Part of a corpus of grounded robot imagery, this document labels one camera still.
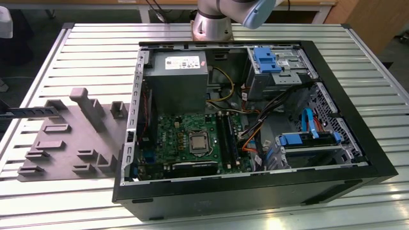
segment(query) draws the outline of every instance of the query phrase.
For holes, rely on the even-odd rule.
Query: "red wire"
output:
[[[319,128],[319,131],[324,131],[324,128],[323,128],[323,125],[321,125],[321,122],[319,121],[319,119],[315,117],[315,121],[317,122],[317,128]]]
[[[141,136],[139,139],[139,142],[141,141],[141,137],[145,134],[147,128],[148,128],[148,100],[147,100],[147,94],[143,93],[143,100],[144,100],[144,112],[145,112],[145,127],[143,128]]]

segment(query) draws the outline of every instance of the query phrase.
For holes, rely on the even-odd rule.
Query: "yellow wire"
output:
[[[229,76],[219,67],[213,67],[213,69],[217,69],[217,70],[224,74],[224,76],[227,77],[227,79],[229,80],[231,85],[232,85],[232,90],[231,90],[229,95],[227,95],[224,98],[207,100],[207,102],[221,102],[221,101],[224,101],[225,99],[228,99],[228,98],[233,95],[233,92],[235,92],[235,84],[233,84],[233,81],[232,81],[231,76]]]

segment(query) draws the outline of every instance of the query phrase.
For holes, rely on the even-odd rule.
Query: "cpu socket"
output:
[[[189,132],[189,152],[196,157],[203,157],[209,153],[208,132]]]

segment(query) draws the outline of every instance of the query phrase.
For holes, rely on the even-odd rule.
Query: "robotic arm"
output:
[[[223,41],[232,38],[231,19],[249,29],[261,26],[273,8],[284,0],[199,0],[192,26],[199,41]]]

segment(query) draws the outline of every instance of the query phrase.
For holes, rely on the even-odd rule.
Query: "ram slot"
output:
[[[232,168],[231,157],[228,153],[227,139],[224,136],[224,125],[223,125],[223,116],[221,114],[216,114],[216,129],[217,129],[217,138],[219,138],[219,146],[221,151],[221,163],[225,169]]]
[[[229,153],[229,158],[233,166],[237,166],[237,161],[239,161],[239,151],[236,147],[236,137],[235,137],[235,132],[233,132],[233,124],[231,120],[231,116],[227,113],[223,116],[223,121],[224,121],[224,135],[225,135],[225,140],[227,140],[227,146],[228,146],[228,153]]]

